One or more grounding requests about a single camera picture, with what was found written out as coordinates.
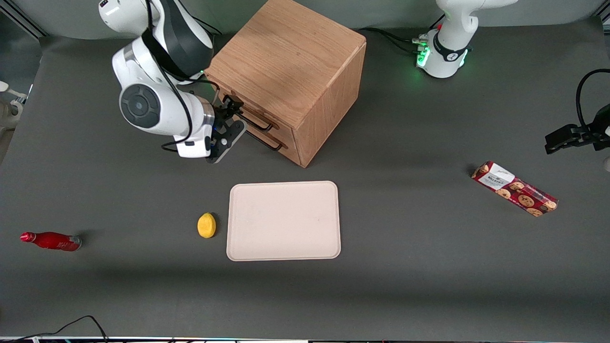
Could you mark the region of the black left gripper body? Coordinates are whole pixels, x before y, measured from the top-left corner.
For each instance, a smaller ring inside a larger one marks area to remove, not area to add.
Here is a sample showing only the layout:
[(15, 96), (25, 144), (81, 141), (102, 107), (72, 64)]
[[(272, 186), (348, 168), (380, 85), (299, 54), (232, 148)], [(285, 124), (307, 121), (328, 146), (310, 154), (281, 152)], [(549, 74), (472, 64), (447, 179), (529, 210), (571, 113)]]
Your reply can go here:
[(599, 141), (593, 143), (595, 151), (610, 147), (610, 105), (599, 109), (592, 122), (593, 136)]

